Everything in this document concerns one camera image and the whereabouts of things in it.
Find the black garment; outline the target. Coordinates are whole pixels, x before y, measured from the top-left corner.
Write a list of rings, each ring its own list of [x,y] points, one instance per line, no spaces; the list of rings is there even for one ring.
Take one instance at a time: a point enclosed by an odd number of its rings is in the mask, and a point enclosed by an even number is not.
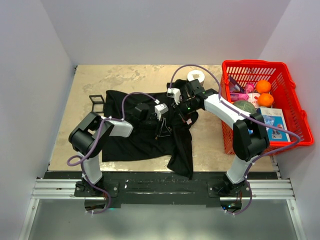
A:
[[[194,173],[191,126],[198,120],[195,112],[188,120],[175,117],[174,100],[166,93],[132,94],[107,90],[104,116],[120,118],[126,121],[134,119],[134,108],[138,104],[147,104],[147,117],[155,112],[153,98],[168,106],[167,126],[172,129],[169,137],[155,138],[156,130],[142,129],[142,121],[134,124],[129,137],[110,137],[102,149],[103,162],[132,162],[170,156],[167,168],[178,175],[192,179]]]

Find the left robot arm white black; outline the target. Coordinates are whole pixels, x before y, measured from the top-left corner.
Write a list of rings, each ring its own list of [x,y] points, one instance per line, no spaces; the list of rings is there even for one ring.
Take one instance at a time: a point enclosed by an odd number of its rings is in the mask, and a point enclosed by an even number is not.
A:
[[[168,105],[155,100],[155,105],[138,104],[127,117],[105,117],[90,112],[70,133],[68,141],[76,155],[66,164],[80,166],[80,188],[92,196],[111,198],[100,168],[99,155],[111,162],[141,161],[168,154],[160,146],[161,131],[167,124]]]

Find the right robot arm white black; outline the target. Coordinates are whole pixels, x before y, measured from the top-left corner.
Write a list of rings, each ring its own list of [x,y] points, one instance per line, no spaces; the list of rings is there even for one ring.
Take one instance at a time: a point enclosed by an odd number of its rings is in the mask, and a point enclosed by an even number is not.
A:
[[[175,107],[181,114],[199,109],[210,112],[232,128],[234,159],[223,176],[223,182],[214,187],[219,196],[235,196],[246,185],[247,174],[255,160],[270,146],[266,124],[261,114],[251,114],[225,100],[221,93],[210,88],[205,90],[198,79],[186,83],[184,97],[177,88],[168,89]]]

